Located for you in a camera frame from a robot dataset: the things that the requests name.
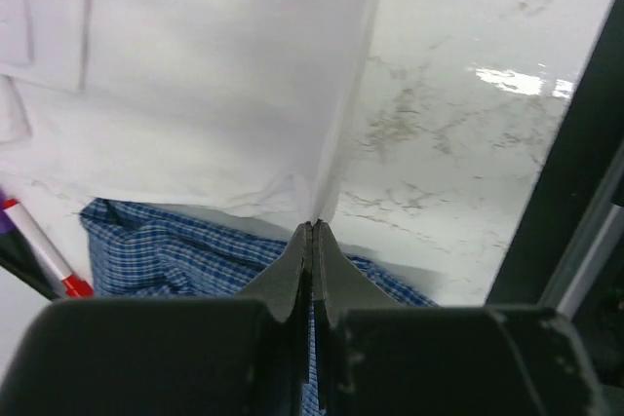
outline blue checkered cloth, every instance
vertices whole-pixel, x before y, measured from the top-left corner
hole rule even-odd
[[[280,256],[286,243],[130,202],[96,199],[81,212],[89,233],[96,295],[227,296],[240,291]],[[397,301],[433,306],[362,257],[349,259]],[[318,410],[314,333],[303,414]]]

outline white marble table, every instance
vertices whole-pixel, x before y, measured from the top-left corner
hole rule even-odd
[[[380,0],[331,223],[347,249],[441,304],[483,302],[609,1]],[[89,278],[76,214],[90,198],[0,184]],[[193,214],[265,235],[297,222]]]

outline red and white marker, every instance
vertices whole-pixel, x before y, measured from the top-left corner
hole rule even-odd
[[[65,285],[69,297],[91,297],[94,295],[91,286],[71,271],[67,262],[60,256],[59,251],[20,202],[16,199],[7,200],[4,203],[4,212],[26,238],[37,258],[44,262],[58,280]]]

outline crumpled cloth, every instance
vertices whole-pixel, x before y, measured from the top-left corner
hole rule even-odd
[[[281,241],[130,202],[95,199],[82,210],[81,221],[89,233],[96,295],[235,294],[286,246]],[[370,260],[354,255],[349,259],[399,302],[435,305]],[[305,415],[321,414],[311,329],[310,384],[304,386],[303,395]]]

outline blue plaid fabric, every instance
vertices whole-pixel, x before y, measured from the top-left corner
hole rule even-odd
[[[286,243],[263,239],[157,208],[96,199],[81,212],[89,233],[89,253],[97,295],[225,296],[238,292],[273,260]],[[433,306],[370,260],[349,259],[399,302]],[[314,333],[310,344],[310,384],[303,413],[320,414]]]

